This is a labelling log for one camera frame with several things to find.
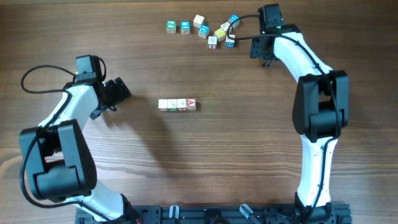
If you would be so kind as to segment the red A letter block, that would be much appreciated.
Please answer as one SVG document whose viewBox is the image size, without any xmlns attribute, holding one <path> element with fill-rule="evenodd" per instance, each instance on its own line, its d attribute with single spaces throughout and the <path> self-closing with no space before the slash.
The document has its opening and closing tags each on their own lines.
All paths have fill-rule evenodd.
<svg viewBox="0 0 398 224">
<path fill-rule="evenodd" d="M 187 98 L 187 110 L 196 110 L 197 100 L 195 98 Z"/>
</svg>

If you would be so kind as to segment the white block red V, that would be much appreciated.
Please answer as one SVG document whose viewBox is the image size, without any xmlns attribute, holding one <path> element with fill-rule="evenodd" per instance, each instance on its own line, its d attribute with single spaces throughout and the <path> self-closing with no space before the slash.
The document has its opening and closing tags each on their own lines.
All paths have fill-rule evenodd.
<svg viewBox="0 0 398 224">
<path fill-rule="evenodd" d="M 187 110 L 187 99 L 186 98 L 179 98 L 177 100 L 177 109 L 179 111 L 186 111 Z"/>
</svg>

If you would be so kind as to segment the white block green side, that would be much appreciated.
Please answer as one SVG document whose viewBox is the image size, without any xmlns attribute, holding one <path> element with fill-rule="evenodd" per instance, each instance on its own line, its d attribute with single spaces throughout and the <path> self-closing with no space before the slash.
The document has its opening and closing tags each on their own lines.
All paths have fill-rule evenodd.
<svg viewBox="0 0 398 224">
<path fill-rule="evenodd" d="M 167 100 L 167 109 L 169 111 L 177 111 L 177 99 L 168 99 Z"/>
</svg>

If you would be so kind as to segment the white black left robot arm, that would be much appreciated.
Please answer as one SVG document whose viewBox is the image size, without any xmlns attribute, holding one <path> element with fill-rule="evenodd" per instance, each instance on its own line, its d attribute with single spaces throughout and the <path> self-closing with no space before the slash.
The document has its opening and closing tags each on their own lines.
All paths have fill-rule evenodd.
<svg viewBox="0 0 398 224">
<path fill-rule="evenodd" d="M 40 208 L 77 206 L 77 223 L 141 223 L 127 198 L 98 180 L 82 133 L 88 119 L 116 111 L 131 93 L 120 78 L 106 80 L 106 65 L 98 56 L 79 56 L 76 67 L 52 113 L 20 133 L 22 194 Z"/>
</svg>

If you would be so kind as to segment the white block red side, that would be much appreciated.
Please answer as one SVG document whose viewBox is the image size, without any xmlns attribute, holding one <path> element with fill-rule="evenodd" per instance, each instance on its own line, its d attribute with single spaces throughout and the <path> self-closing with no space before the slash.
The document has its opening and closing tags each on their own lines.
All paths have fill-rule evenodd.
<svg viewBox="0 0 398 224">
<path fill-rule="evenodd" d="M 168 110 L 168 99 L 159 99 L 158 109 L 160 111 L 167 111 Z"/>
</svg>

